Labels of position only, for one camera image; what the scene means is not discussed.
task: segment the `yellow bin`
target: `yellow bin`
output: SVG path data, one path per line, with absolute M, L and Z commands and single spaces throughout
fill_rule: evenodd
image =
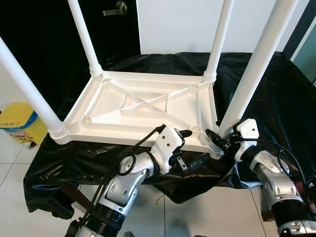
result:
M 28 103 L 13 103 L 0 114 L 0 129 L 19 143 L 35 142 L 40 145 L 47 127 Z

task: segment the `black plastic sheet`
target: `black plastic sheet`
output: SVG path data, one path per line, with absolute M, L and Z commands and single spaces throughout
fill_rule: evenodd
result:
M 201 76 L 208 57 L 208 53 L 139 55 L 108 70 Z M 225 114 L 250 57 L 250 53 L 221 55 L 214 85 L 219 120 Z M 83 71 L 64 101 L 59 112 L 61 119 L 67 115 L 88 79 L 88 71 Z M 315 87 L 291 61 L 281 53 L 275 53 L 243 116 L 256 119 L 260 139 L 289 148 L 299 159 L 308 180 L 315 180 L 316 175 L 315 105 Z M 275 156 L 278 154 L 279 149 L 273 145 L 259 143 L 258 146 Z M 109 172 L 115 161 L 123 158 L 129 148 L 78 141 L 57 145 L 47 135 L 24 178 L 29 211 L 42 209 L 56 217 L 71 218 L 74 213 L 71 200 L 63 194 L 61 187 L 65 184 L 99 184 L 101 177 Z M 140 147 L 135 154 L 148 150 Z M 190 162 L 198 155 L 200 153 L 183 152 L 182 158 L 184 162 Z M 168 174 L 155 174 L 144 184 L 155 185 L 172 201 L 181 203 L 215 185 L 251 188 L 260 183 L 243 162 L 235 163 L 232 156 L 227 156 L 221 160 L 206 160 L 185 174 L 175 166 Z

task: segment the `white wall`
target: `white wall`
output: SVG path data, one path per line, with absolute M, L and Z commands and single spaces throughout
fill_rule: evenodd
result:
M 27 100 L 0 65 L 0 111 L 14 102 L 27 102 Z
M 300 0 L 283 51 L 309 0 Z M 235 0 L 223 52 L 253 52 L 276 0 Z M 142 54 L 210 52 L 223 0 L 137 0 Z

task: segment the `tiled floor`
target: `tiled floor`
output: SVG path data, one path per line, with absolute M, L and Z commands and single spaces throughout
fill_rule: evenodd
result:
M 71 220 L 51 213 L 28 213 L 23 178 L 38 148 L 29 150 L 0 130 L 0 236 L 63 237 Z M 80 190 L 92 198 L 96 186 Z M 263 223 L 260 189 L 213 188 L 183 204 L 174 204 L 152 186 L 142 185 L 118 236 L 135 237 L 277 237 L 274 222 Z M 83 214 L 76 209 L 74 218 Z

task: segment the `white cylindrical leg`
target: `white cylindrical leg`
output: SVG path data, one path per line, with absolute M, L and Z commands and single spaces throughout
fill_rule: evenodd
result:
M 221 16 L 217 25 L 216 35 L 212 46 L 211 55 L 208 60 L 206 71 L 202 77 L 202 81 L 216 81 L 216 69 L 219 58 L 221 56 L 229 19 L 234 6 L 234 0 L 224 0 Z
M 49 133 L 52 136 L 63 135 L 67 131 L 66 124 L 59 120 L 1 38 L 0 63 L 23 92 L 38 116 L 46 124 Z
M 240 121 L 245 112 L 279 44 L 297 2 L 298 0 L 277 0 L 219 127 L 218 134 L 222 138 L 226 138 L 232 132 L 232 127 Z
M 97 55 L 95 54 L 90 35 L 85 25 L 84 18 L 79 6 L 78 0 L 68 0 L 70 10 L 73 14 L 75 24 L 85 51 L 85 54 L 88 58 L 89 68 L 91 75 L 100 75 L 102 74 L 101 65 L 98 62 Z

